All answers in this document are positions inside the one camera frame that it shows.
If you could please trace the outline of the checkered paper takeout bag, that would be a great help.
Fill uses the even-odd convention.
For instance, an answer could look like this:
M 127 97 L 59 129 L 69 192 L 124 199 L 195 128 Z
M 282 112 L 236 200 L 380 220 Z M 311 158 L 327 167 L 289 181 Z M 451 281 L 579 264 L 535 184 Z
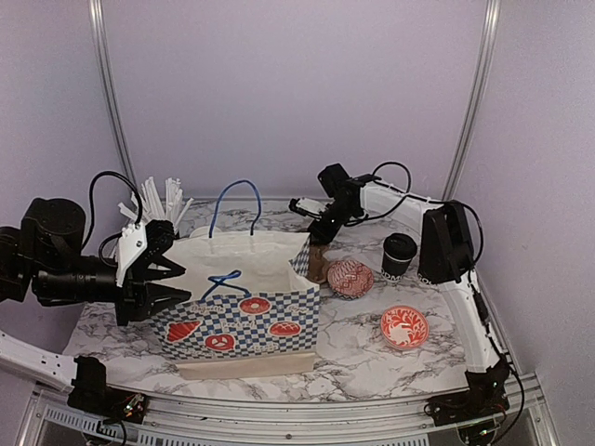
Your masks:
M 162 356 L 188 380 L 312 371 L 320 287 L 307 277 L 310 238 L 210 224 L 175 241 L 165 258 L 185 272 L 162 283 L 191 296 L 150 319 Z

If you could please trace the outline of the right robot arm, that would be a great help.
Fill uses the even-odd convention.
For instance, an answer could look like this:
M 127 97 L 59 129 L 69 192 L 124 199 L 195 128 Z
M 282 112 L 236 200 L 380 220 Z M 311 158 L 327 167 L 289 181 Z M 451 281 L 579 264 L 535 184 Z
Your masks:
M 308 205 L 305 215 L 315 244 L 333 241 L 343 227 L 390 217 L 419 235 L 418 277 L 437 286 L 462 341 L 469 389 L 460 407 L 479 416 L 500 399 L 509 364 L 492 335 L 489 311 L 476 274 L 481 252 L 473 247 L 467 215 L 459 201 L 438 201 L 391 186 L 376 173 L 350 176 L 341 164 L 330 164 L 317 176 L 329 204 Z

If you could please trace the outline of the black paper coffee cup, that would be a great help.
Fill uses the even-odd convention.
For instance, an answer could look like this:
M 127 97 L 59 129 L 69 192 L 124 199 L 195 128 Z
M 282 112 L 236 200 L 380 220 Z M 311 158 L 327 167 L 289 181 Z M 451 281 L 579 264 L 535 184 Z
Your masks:
M 436 285 L 438 283 L 435 271 L 432 268 L 419 266 L 417 269 L 417 277 L 422 283 L 427 285 Z

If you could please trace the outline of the cardboard cup carrier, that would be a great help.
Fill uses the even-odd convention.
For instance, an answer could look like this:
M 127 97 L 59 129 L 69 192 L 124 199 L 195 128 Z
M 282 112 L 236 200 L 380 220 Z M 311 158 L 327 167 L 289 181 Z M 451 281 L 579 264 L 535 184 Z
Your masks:
M 322 284 L 327 280 L 329 261 L 324 257 L 327 245 L 311 245 L 307 278 L 309 281 Z

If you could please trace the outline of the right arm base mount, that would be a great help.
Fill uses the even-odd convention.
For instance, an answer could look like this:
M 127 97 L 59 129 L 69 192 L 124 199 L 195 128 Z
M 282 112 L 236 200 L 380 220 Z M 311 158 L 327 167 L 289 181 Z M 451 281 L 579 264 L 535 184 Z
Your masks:
M 471 421 L 509 409 L 505 382 L 509 371 L 465 372 L 468 388 L 431 397 L 424 406 L 425 415 L 435 426 Z

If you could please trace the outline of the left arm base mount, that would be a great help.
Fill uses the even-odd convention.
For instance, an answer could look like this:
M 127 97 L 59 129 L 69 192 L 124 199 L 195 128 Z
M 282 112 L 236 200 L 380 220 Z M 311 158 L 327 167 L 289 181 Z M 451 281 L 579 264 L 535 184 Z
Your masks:
M 148 396 L 137 391 L 110 387 L 107 369 L 98 359 L 79 356 L 74 359 L 76 375 L 67 404 L 84 412 L 100 415 L 115 422 L 143 422 Z

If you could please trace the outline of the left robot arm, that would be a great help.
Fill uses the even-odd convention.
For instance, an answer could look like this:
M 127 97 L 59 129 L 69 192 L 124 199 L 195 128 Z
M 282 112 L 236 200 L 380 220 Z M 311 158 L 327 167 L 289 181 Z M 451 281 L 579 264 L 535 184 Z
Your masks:
M 186 302 L 191 292 L 166 286 L 184 267 L 165 257 L 176 233 L 168 220 L 144 223 L 139 206 L 131 223 L 112 235 L 116 258 L 83 249 L 95 213 L 64 198 L 35 198 L 20 226 L 1 229 L 1 298 L 21 302 L 33 293 L 43 307 L 113 305 L 118 325 L 146 321 Z

